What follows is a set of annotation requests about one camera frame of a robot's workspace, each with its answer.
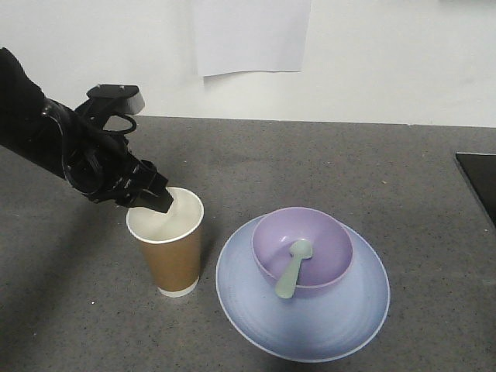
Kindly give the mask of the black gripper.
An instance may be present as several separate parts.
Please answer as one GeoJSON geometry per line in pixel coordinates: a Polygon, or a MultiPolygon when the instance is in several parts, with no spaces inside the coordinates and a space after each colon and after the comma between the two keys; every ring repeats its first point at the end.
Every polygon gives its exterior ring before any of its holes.
{"type": "Polygon", "coordinates": [[[169,211],[174,198],[168,179],[128,148],[126,135],[137,129],[132,115],[103,111],[84,117],[59,104],[57,128],[62,176],[90,201],[169,211]]]}

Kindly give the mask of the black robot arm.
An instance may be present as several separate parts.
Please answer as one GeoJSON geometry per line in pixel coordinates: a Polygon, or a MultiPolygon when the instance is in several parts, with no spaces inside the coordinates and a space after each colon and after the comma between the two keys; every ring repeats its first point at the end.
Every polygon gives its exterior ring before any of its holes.
{"type": "Polygon", "coordinates": [[[66,180],[88,200],[166,213],[168,180],[131,154],[126,134],[144,107],[135,85],[98,84],[70,109],[45,96],[16,57],[1,49],[1,145],[66,180]]]}

